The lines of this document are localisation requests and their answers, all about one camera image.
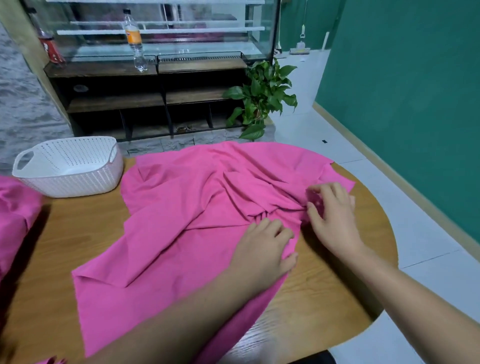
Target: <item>white plastic basket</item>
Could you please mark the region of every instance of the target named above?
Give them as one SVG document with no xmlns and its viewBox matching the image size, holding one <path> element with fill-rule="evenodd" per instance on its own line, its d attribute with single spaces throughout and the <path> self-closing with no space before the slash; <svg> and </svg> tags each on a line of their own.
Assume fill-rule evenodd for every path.
<svg viewBox="0 0 480 364">
<path fill-rule="evenodd" d="M 18 169 L 20 159 L 32 158 Z M 84 136 L 49 140 L 17 155 L 12 175 L 50 197 L 101 194 L 117 186 L 123 159 L 110 136 Z"/>
</svg>

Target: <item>forearm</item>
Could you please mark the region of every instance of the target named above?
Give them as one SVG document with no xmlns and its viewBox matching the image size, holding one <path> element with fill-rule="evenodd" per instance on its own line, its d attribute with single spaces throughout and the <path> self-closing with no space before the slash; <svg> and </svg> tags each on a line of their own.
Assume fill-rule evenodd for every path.
<svg viewBox="0 0 480 364">
<path fill-rule="evenodd" d="M 425 362 L 478 362 L 478 323 L 367 247 L 339 258 L 375 294 Z"/>
<path fill-rule="evenodd" d="M 85 364 L 189 363 L 252 296 L 227 270 L 192 295 L 139 324 Z"/>
</svg>

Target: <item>display case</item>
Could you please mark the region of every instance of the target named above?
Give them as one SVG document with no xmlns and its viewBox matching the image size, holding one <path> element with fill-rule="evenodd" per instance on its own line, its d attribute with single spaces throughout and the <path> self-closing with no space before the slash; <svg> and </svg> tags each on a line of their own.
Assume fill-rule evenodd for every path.
<svg viewBox="0 0 480 364">
<path fill-rule="evenodd" d="M 22 2 L 66 60 L 44 71 L 75 136 L 119 142 L 225 129 L 243 103 L 223 94 L 250 82 L 249 64 L 272 61 L 280 10 L 280 0 Z M 134 66 L 125 9 L 138 23 L 146 70 Z"/>
</svg>

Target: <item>potted plant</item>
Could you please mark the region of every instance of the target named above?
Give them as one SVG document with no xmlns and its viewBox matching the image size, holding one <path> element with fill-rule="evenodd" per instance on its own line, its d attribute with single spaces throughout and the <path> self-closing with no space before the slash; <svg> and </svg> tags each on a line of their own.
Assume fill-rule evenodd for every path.
<svg viewBox="0 0 480 364">
<path fill-rule="evenodd" d="M 247 126 L 240 135 L 242 139 L 255 140 L 265 132 L 265 118 L 272 111 L 283 111 L 282 101 L 287 105 L 297 107 L 297 96 L 287 95 L 292 82 L 287 76 L 296 66 L 280 67 L 275 59 L 273 64 L 267 61 L 255 62 L 246 70 L 250 85 L 233 86 L 224 92 L 223 97 L 243 100 L 244 107 L 237 107 L 227 119 L 227 126 L 233 126 L 241 115 L 243 124 Z"/>
</svg>

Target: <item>basket handle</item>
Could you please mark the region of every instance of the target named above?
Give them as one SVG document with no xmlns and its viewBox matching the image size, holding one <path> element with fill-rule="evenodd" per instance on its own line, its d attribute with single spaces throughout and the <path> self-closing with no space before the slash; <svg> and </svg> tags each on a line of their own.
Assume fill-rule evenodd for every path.
<svg viewBox="0 0 480 364">
<path fill-rule="evenodd" d="M 33 148 L 24 150 L 23 152 L 20 152 L 19 155 L 17 155 L 17 157 L 15 158 L 15 161 L 13 162 L 12 174 L 14 174 L 14 172 L 19 171 L 19 169 L 18 169 L 18 163 L 20 162 L 20 160 L 22 159 L 22 157 L 23 157 L 25 154 L 30 153 L 30 152 L 33 152 L 34 155 L 35 155 L 35 151 L 34 151 Z"/>
<path fill-rule="evenodd" d="M 107 161 L 108 164 L 112 164 L 113 161 L 115 160 L 115 158 L 112 159 L 112 157 L 113 157 L 113 151 L 115 150 L 116 147 L 117 147 L 117 143 L 115 143 L 112 149 L 110 150 L 110 155 L 108 156 L 108 161 Z"/>
</svg>

